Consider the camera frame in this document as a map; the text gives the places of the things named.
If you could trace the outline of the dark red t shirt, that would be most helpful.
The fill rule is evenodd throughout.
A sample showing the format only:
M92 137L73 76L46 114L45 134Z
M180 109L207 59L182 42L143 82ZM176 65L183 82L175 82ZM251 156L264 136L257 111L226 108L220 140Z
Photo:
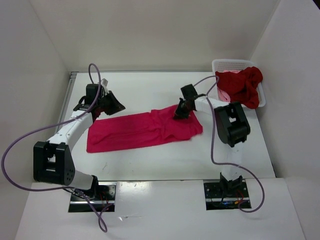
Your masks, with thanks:
M263 75L257 67L247 67L239 73L216 71L215 75L219 77L217 87L230 96L230 103L239 102L249 109L259 106L256 89Z

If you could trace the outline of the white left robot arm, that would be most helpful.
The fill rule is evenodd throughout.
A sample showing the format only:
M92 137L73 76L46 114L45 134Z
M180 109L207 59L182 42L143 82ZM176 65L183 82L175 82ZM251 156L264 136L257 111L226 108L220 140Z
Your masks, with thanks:
M72 150L102 112L110 116L126 109L112 91L101 92L91 106L93 101L93 96L83 96L73 109L70 122L47 141L38 141L33 147L34 180L81 191L89 200L96 199L101 192L98 178L76 170Z

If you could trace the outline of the magenta t shirt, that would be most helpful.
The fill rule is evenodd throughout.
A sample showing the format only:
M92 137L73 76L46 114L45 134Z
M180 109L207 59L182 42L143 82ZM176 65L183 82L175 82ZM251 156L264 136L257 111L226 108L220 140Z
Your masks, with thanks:
M104 153L188 141L203 133L193 112L174 119L177 106L96 120L88 129L86 152Z

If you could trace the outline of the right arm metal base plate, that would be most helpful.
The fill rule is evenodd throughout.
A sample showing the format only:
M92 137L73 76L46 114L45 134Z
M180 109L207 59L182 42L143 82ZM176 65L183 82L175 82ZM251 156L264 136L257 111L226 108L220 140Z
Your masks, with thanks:
M251 209L250 196L247 184L243 180L237 190L231 193L223 193L218 180L209 180L203 182L206 210L233 210Z

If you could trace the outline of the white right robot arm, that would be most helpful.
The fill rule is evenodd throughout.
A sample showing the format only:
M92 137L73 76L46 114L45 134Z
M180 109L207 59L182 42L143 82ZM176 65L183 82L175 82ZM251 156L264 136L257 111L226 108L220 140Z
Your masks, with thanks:
M230 197L243 181L239 169L243 158L244 142L251 133L243 107L239 102L227 103L200 94L186 99L181 98L173 118L188 119L193 111L212 116L210 158L214 165L222 166L219 177L220 193ZM228 146L226 162L217 162L214 159L215 134L223 144Z

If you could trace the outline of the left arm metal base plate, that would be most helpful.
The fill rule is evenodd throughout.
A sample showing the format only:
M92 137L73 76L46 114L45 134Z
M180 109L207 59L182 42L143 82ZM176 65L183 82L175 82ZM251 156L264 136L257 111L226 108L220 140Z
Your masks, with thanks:
M103 208L106 208L106 212L115 211L115 199L117 191L116 182L100 181L99 187L101 192L98 193L95 197L87 197L94 207L94 209L99 213ZM88 205L87 201L78 193L68 190L70 195L69 213L89 213L93 212L91 207Z

